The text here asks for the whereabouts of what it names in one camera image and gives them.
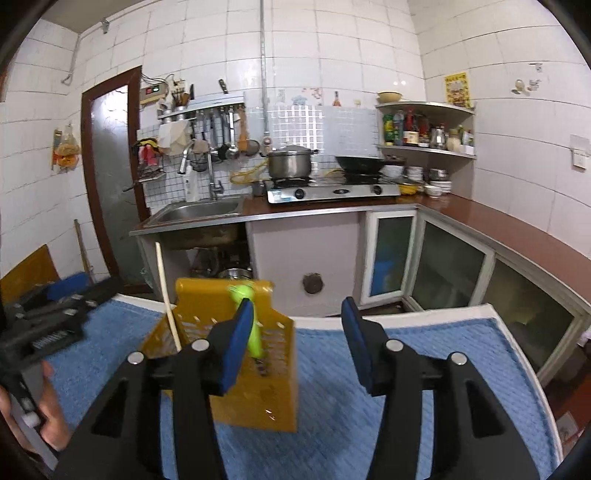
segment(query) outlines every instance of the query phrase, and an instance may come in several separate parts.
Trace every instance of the stainless steel sink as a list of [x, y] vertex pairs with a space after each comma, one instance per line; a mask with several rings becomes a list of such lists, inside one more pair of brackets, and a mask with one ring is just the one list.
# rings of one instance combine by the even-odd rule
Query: stainless steel sink
[[172, 203], [148, 220], [146, 226], [236, 216], [242, 213], [243, 206], [244, 197], [242, 196], [203, 202]]

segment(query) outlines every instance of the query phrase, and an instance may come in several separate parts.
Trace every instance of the wok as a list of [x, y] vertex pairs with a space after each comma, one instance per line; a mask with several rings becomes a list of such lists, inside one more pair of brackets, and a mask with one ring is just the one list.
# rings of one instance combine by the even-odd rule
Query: wok
[[363, 173], [375, 175], [379, 173], [386, 161], [372, 157], [336, 157], [340, 168], [347, 173]]

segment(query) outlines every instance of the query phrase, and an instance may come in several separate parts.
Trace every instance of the brown door frame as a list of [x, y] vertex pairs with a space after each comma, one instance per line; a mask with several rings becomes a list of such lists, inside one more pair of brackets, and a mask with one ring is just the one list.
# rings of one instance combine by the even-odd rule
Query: brown door frame
[[[82, 93], [82, 111], [80, 113], [80, 136], [82, 138], [82, 166], [84, 168], [84, 178], [86, 191], [88, 193], [88, 204], [90, 206], [90, 215], [95, 226], [96, 237], [99, 241], [99, 247], [105, 259], [105, 264], [109, 273], [113, 277], [119, 277], [119, 265], [113, 254], [111, 241], [107, 235], [105, 221], [103, 219], [102, 208], [100, 207], [99, 191], [96, 187], [95, 177], [95, 159], [92, 150], [92, 102], [97, 98], [112, 92], [117, 88], [127, 85], [127, 134], [129, 142], [129, 168], [131, 178], [135, 182], [138, 180], [138, 159], [133, 154], [131, 146], [137, 142], [137, 130], [139, 129], [139, 82], [142, 75], [142, 67], [136, 67], [127, 72], [106, 80], [91, 89]], [[134, 187], [135, 201], [138, 207], [138, 216], [140, 222], [143, 222], [150, 216], [150, 211], [146, 206], [144, 189], [137, 184]]]

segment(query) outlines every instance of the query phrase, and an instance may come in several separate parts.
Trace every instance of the yellow bowl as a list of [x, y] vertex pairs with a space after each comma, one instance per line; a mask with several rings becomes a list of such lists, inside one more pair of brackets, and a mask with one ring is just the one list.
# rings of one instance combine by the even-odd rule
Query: yellow bowl
[[398, 185], [402, 195], [415, 195], [418, 191], [418, 185]]
[[402, 98], [402, 93], [398, 92], [378, 92], [379, 103], [398, 102]]

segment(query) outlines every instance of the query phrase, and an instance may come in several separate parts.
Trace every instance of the wall shelf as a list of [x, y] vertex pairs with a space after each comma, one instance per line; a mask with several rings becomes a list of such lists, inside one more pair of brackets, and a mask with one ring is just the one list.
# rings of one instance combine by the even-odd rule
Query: wall shelf
[[434, 124], [445, 124], [447, 128], [455, 127], [466, 120], [472, 120], [475, 112], [461, 106], [449, 105], [437, 102], [413, 102], [401, 100], [400, 102], [380, 103], [376, 108], [382, 113], [394, 114], [398, 110], [404, 112], [410, 109], [421, 112]]
[[447, 157], [460, 157], [466, 158], [468, 160], [476, 160], [475, 155], [450, 152], [447, 150], [438, 150], [437, 148], [407, 147], [404, 145], [378, 145], [378, 148], [386, 155], [404, 155], [405, 152], [421, 152], [426, 154], [445, 155]]

